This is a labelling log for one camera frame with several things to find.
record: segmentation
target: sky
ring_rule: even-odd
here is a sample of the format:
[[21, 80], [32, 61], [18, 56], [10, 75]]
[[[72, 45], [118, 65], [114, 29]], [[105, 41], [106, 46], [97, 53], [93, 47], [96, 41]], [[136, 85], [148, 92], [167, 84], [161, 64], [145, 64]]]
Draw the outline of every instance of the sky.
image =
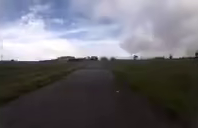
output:
[[193, 56], [198, 0], [0, 0], [0, 59]]

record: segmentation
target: paved path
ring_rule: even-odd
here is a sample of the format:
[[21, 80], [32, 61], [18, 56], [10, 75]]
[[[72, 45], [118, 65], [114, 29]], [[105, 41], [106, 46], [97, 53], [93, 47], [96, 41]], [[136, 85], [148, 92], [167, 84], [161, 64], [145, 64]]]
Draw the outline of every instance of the paved path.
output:
[[90, 63], [1, 108], [0, 128], [171, 128], [147, 99], [115, 84], [110, 71]]

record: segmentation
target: grass verge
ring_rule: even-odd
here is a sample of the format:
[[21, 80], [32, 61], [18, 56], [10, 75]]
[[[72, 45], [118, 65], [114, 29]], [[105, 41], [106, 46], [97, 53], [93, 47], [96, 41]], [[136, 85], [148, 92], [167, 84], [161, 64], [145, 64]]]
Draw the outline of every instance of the grass verge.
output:
[[49, 85], [78, 68], [73, 63], [0, 63], [0, 105]]
[[112, 62], [118, 81], [129, 83], [170, 116], [190, 122], [198, 113], [198, 60]]

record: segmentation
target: distant building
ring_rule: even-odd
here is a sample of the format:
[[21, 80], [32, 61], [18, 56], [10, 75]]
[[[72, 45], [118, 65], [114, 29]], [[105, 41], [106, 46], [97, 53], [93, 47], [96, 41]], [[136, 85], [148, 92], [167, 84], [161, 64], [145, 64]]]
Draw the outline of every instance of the distant building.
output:
[[75, 57], [74, 56], [61, 56], [57, 58], [58, 61], [68, 61], [70, 59], [75, 59]]

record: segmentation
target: cloud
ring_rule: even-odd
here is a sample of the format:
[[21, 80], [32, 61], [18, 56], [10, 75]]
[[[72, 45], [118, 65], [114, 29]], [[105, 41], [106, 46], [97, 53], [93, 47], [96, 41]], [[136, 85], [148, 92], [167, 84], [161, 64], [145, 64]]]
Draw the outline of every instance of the cloud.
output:
[[82, 13], [94, 21], [106, 18], [119, 23], [123, 27], [120, 46], [131, 54], [183, 56], [198, 49], [198, 0], [73, 0], [73, 3], [74, 7], [88, 7]]
[[4, 59], [43, 60], [80, 55], [81, 52], [68, 40], [46, 29], [45, 21], [38, 12], [47, 11], [48, 6], [35, 7], [31, 7], [30, 12], [20, 19], [0, 26], [0, 56], [3, 53]]
[[[105, 30], [116, 26], [77, 26], [72, 29], [48, 29], [47, 22], [63, 25], [63, 19], [45, 19], [41, 14], [51, 11], [49, 5], [34, 5], [29, 12], [14, 21], [0, 25], [0, 57], [5, 60], [45, 60], [59, 56], [120, 56], [126, 52], [119, 47], [118, 39], [103, 38]], [[65, 38], [66, 35], [87, 33], [88, 39]], [[89, 40], [95, 36], [98, 40]]]

